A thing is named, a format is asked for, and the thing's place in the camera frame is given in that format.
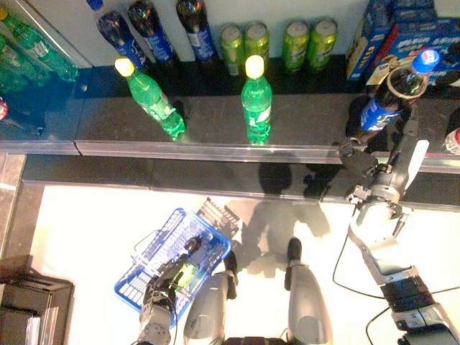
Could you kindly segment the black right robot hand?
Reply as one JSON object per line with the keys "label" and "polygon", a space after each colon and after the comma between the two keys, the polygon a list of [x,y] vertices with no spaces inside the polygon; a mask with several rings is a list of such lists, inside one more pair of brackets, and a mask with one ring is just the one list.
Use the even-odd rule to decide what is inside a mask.
{"label": "black right robot hand", "polygon": [[351,198],[364,202],[385,202],[396,206],[414,181],[428,151],[429,141],[418,138],[418,107],[410,107],[410,116],[403,127],[400,141],[393,147],[387,161],[381,163],[350,141],[339,147],[342,165],[349,171],[372,181],[367,187],[357,186]]}

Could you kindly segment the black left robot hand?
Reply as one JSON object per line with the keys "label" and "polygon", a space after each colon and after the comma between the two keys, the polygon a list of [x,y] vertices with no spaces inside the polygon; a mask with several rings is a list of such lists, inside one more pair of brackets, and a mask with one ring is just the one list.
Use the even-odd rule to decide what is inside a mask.
{"label": "black left robot hand", "polygon": [[159,274],[154,275],[147,283],[142,310],[158,305],[169,312],[175,307],[175,289],[183,276],[179,271],[187,262],[188,255],[180,254],[176,259],[170,259],[159,267]]}

